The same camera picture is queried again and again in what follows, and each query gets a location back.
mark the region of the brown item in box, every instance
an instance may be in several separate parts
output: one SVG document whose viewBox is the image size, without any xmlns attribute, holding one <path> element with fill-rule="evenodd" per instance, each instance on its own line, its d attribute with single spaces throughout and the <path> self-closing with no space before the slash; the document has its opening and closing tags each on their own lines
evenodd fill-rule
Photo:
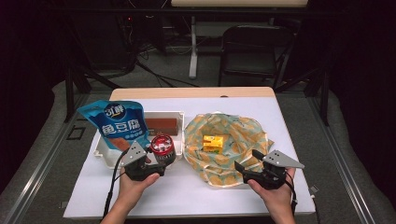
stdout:
<svg viewBox="0 0 396 224">
<path fill-rule="evenodd" d="M 149 135 L 177 135 L 177 119 L 146 119 Z"/>
</svg>

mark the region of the chair backrest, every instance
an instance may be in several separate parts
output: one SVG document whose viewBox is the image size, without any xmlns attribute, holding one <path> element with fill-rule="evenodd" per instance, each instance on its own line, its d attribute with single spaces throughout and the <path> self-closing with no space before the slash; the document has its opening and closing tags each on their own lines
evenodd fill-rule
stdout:
<svg viewBox="0 0 396 224">
<path fill-rule="evenodd" d="M 286 47 L 294 38 L 291 30 L 280 26 L 238 25 L 226 30 L 222 45 L 234 43 L 253 46 Z"/>
</svg>

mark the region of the person's right hand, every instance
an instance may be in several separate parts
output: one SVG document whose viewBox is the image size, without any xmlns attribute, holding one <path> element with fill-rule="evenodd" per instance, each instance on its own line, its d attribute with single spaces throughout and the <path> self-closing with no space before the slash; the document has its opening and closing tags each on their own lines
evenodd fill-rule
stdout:
<svg viewBox="0 0 396 224">
<path fill-rule="evenodd" d="M 287 172 L 291 178 L 294 178 L 294 168 L 288 169 Z M 286 180 L 291 183 L 290 176 L 287 175 Z M 291 189 L 288 185 L 284 184 L 279 189 L 264 189 L 253 179 L 250 179 L 247 183 L 264 200 L 271 218 L 276 224 L 295 223 L 290 206 Z"/>
</svg>

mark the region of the chair seat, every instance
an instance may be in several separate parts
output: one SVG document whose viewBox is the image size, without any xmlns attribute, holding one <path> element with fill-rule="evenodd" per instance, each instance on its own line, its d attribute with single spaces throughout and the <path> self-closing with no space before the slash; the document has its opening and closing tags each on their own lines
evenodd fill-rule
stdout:
<svg viewBox="0 0 396 224">
<path fill-rule="evenodd" d="M 228 74 L 251 73 L 251 76 L 272 75 L 276 72 L 276 59 L 273 53 L 229 52 L 224 57 L 223 71 Z"/>
</svg>

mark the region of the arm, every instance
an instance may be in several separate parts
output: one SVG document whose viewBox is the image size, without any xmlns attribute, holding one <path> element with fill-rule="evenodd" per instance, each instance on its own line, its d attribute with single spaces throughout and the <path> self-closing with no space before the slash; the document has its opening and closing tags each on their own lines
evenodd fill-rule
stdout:
<svg viewBox="0 0 396 224">
<path fill-rule="evenodd" d="M 122 167 L 120 173 L 123 174 L 124 172 L 125 169 Z M 122 175 L 120 177 L 119 196 L 101 223 L 124 223 L 126 216 L 136 206 L 143 191 L 152 185 L 159 177 L 159 174 L 153 174 L 149 175 L 143 181 L 133 181 L 127 175 Z"/>
<path fill-rule="evenodd" d="M 291 177 L 294 177 L 295 169 L 289 169 L 287 172 Z M 271 218 L 276 224 L 295 223 L 290 206 L 291 190 L 289 186 L 284 184 L 279 189 L 264 189 L 255 180 L 250 179 L 247 183 L 264 200 Z"/>
</svg>

